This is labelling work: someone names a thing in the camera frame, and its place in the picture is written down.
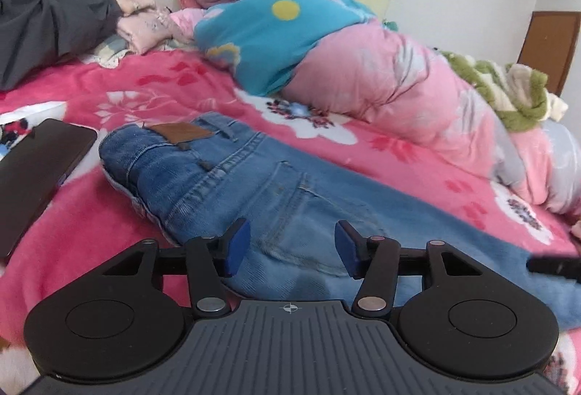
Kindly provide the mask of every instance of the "bed sheet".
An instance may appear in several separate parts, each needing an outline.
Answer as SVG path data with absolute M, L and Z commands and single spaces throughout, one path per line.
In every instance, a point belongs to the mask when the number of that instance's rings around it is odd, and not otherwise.
M 59 118 L 96 129 L 99 139 L 26 233 L 0 277 L 0 335 L 14 343 L 22 343 L 25 316 L 41 299 L 143 238 L 163 242 L 159 230 L 133 211 L 100 170 L 98 143 L 107 132 L 132 122 L 176 122 L 219 111 L 516 246 L 576 254 L 559 218 L 505 187 L 348 117 L 291 119 L 268 98 L 237 89 L 228 74 L 192 52 L 128 57 L 114 70 L 80 63 L 48 68 L 19 89 L 0 94 L 0 113 L 46 101 L 65 102 Z M 167 294 L 188 304 L 185 278 L 170 277 L 164 283 Z M 570 393 L 577 393 L 580 356 L 581 330 L 563 333 L 550 371 Z

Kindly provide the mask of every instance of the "green and white blanket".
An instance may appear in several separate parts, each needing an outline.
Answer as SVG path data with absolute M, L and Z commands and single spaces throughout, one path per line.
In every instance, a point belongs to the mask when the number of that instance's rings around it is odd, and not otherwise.
M 476 89 L 510 132 L 528 131 L 549 117 L 560 121 L 567 111 L 567 104 L 547 91 L 547 75 L 538 70 L 520 64 L 502 68 L 489 60 L 452 52 L 443 55 L 456 75 Z

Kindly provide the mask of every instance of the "yellow circle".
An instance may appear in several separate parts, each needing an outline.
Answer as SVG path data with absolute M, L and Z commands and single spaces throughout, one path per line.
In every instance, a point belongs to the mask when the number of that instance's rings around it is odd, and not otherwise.
M 292 0 L 277 1 L 272 5 L 272 14 L 281 21 L 292 21 L 300 14 L 300 6 Z

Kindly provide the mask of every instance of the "brown door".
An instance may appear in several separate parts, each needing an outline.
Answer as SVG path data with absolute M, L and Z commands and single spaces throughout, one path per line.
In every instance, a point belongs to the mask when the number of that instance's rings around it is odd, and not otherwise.
M 548 75 L 547 90 L 560 95 L 573 60 L 581 13 L 536 11 L 518 63 Z

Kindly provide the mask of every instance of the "pink blanket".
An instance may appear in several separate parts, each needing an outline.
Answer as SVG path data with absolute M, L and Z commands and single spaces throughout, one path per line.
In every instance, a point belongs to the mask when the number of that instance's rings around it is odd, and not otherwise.
M 283 95 L 429 148 L 555 213 L 581 209 L 581 149 L 564 126 L 509 134 L 443 56 L 377 21 L 324 37 Z
M 124 123 L 190 120 L 217 110 L 524 249 L 575 252 L 567 229 L 555 216 L 528 205 L 505 187 L 358 120 L 332 114 L 328 118 L 332 123 L 325 127 L 325 122 L 287 119 L 268 99 L 239 91 L 229 75 L 208 67 L 193 53 L 127 57 L 115 70 L 79 64 L 49 68 L 0 95 L 0 100 L 0 113 L 65 101 L 64 119 L 97 129 L 99 139 Z M 24 319 L 40 299 L 147 237 L 162 239 L 159 230 L 107 183 L 95 145 L 26 233 L 0 277 L 0 336 L 21 343 Z M 188 304 L 184 278 L 167 278 L 165 284 L 166 293 Z M 581 347 L 581 331 L 562 335 L 559 351 L 571 388 L 576 388 L 581 371 L 576 347 Z

